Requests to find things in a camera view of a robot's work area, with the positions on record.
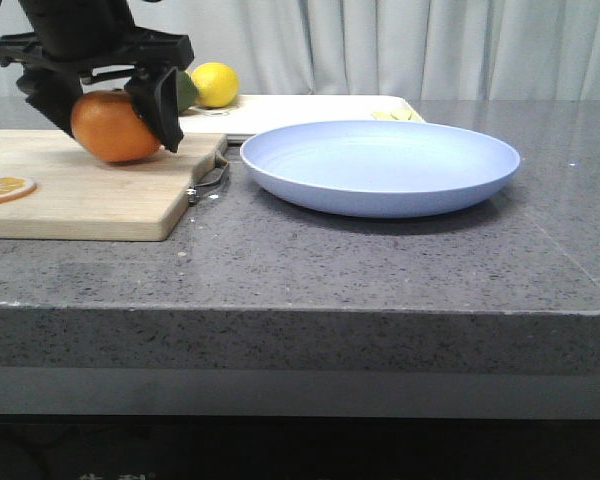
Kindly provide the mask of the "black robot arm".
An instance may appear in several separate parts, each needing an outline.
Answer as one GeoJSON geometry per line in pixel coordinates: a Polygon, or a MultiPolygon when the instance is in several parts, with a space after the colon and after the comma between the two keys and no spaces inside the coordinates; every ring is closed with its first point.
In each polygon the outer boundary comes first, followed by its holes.
{"type": "Polygon", "coordinates": [[[66,134],[86,85],[125,79],[132,107],[169,151],[183,138],[176,74],[194,59],[186,35],[141,27],[125,1],[23,1],[28,33],[0,37],[0,65],[18,63],[26,101],[66,134]]]}

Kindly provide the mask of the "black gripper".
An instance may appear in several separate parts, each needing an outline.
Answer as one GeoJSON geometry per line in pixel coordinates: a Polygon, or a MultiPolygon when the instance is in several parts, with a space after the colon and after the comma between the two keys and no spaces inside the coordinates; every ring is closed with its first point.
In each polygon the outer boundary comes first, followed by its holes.
{"type": "Polygon", "coordinates": [[[183,139],[177,70],[194,59],[189,37],[133,27],[108,38],[86,34],[46,38],[34,32],[0,37],[0,65],[23,66],[16,85],[26,102],[73,138],[71,113],[80,82],[130,78],[124,89],[139,118],[170,152],[183,139]]]}

